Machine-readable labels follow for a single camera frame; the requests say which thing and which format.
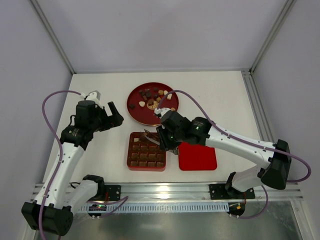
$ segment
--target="gray wall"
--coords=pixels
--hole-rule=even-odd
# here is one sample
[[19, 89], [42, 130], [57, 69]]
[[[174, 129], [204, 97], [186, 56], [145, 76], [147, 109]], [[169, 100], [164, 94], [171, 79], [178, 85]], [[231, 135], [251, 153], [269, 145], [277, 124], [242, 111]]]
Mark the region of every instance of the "gray wall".
[[[320, 228], [320, 1], [298, 0], [255, 73], [274, 132], [306, 159], [312, 175], [302, 184]], [[292, 177], [305, 168], [294, 162]]]
[[[21, 239], [21, 207], [42, 180], [53, 138], [43, 99], [68, 89], [71, 74], [27, 0], [0, 1], [0, 233]], [[47, 105], [55, 127], [65, 96]]]
[[76, 72], [249, 68], [285, 0], [38, 0]]

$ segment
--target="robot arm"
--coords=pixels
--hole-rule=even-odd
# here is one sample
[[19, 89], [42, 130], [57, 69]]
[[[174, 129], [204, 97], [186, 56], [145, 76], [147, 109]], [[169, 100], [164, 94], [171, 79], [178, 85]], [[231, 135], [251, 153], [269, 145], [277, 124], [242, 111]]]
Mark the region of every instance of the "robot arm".
[[108, 106], [111, 116], [107, 115], [101, 105], [98, 91], [89, 93], [84, 100], [78, 102], [75, 115], [71, 116], [70, 124], [61, 133], [63, 156], [60, 167], [55, 172], [60, 160], [58, 153], [41, 191], [32, 203], [25, 202], [22, 207], [21, 212], [32, 229], [39, 229], [40, 205], [52, 176], [54, 178], [45, 196], [42, 215], [42, 227], [45, 232], [64, 236], [69, 231], [78, 209], [88, 200], [100, 199], [105, 194], [103, 177], [87, 175], [72, 193], [65, 195], [74, 169], [93, 139], [94, 133], [118, 127], [124, 120], [113, 102], [109, 102]]
[[243, 172], [230, 174], [225, 188], [232, 198], [242, 195], [249, 188], [262, 184], [271, 188], [283, 190], [286, 188], [291, 158], [280, 153], [248, 145], [229, 137], [232, 135], [250, 143], [258, 144], [269, 149], [277, 149], [289, 153], [288, 143], [278, 140], [276, 144], [250, 139], [239, 134], [223, 129], [223, 134], [213, 127], [203, 117], [196, 117], [189, 121], [176, 111], [169, 108], [156, 109], [154, 114], [161, 118], [161, 125], [157, 127], [160, 147], [166, 151], [177, 148], [182, 142], [191, 145], [202, 145], [218, 148], [255, 163], [256, 166]]

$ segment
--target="red tray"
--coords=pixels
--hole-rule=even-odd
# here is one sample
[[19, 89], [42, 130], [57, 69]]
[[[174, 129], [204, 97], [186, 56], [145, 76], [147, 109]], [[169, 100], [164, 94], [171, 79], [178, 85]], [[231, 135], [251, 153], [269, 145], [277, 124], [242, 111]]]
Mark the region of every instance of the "red tray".
[[190, 145], [183, 142], [179, 148], [179, 168], [182, 171], [216, 170], [217, 158], [213, 147]]
[[142, 137], [143, 132], [132, 132], [129, 138], [126, 165], [130, 170], [157, 171], [166, 169], [166, 152]]
[[[148, 106], [148, 100], [144, 101], [143, 97], [140, 95], [139, 91], [145, 89], [149, 89], [149, 92], [152, 94], [152, 98], [155, 94], [158, 94], [158, 92], [154, 91], [154, 88], [158, 88], [159, 90], [167, 90], [168, 92], [172, 91], [173, 89], [163, 83], [159, 82], [149, 82], [144, 83], [140, 86], [137, 86], [128, 96], [126, 107], [128, 109], [128, 112], [130, 116], [136, 120], [138, 123], [141, 123], [143, 125], [149, 125], [149, 126], [157, 126], [160, 125], [160, 118], [155, 117], [154, 112], [155, 108], [158, 106], [157, 101], [153, 103], [152, 106]], [[145, 106], [141, 107], [139, 105], [140, 101], [145, 102]], [[177, 94], [172, 94], [171, 100], [164, 100], [161, 104], [162, 108], [175, 108], [175, 110], [178, 110], [179, 107], [179, 100]]]

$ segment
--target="black mounting bracket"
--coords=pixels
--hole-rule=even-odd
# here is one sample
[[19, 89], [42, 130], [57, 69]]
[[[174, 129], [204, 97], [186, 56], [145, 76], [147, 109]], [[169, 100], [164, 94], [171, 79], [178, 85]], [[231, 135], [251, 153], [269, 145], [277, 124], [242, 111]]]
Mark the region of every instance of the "black mounting bracket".
[[121, 198], [121, 185], [104, 185], [109, 201], [118, 201]]
[[[210, 193], [211, 200], [244, 199], [243, 194], [240, 194], [239, 196], [237, 196], [237, 198], [230, 197], [226, 190], [225, 183], [209, 184], [209, 193]], [[253, 188], [249, 188], [247, 191], [245, 191], [245, 198], [246, 199], [256, 198], [255, 191]]]

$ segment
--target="white table surface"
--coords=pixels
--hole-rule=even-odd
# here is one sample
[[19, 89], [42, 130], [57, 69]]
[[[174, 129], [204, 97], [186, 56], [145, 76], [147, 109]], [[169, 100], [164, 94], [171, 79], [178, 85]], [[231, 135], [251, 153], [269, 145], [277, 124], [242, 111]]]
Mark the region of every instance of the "white table surface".
[[[113, 101], [124, 121], [120, 127], [94, 134], [71, 181], [78, 182], [91, 174], [104, 177], [104, 181], [110, 183], [218, 182], [226, 181], [231, 172], [243, 171], [254, 165], [239, 156], [216, 149], [217, 169], [213, 171], [182, 171], [178, 157], [170, 152], [162, 172], [129, 170], [126, 158], [130, 133], [143, 129], [155, 131], [155, 128], [141, 125], [130, 117], [126, 107], [127, 97], [135, 87], [148, 82], [160, 82], [186, 91], [217, 124], [249, 138], [260, 139], [240, 71], [75, 74], [70, 90], [86, 94], [98, 90], [107, 114], [111, 113], [107, 103]], [[189, 120], [203, 116], [187, 97], [181, 94], [178, 97], [178, 112], [181, 115]], [[68, 93], [57, 129], [58, 136], [69, 124], [70, 115], [75, 114], [78, 101], [77, 95]], [[58, 150], [55, 142], [43, 180], [47, 178]]]

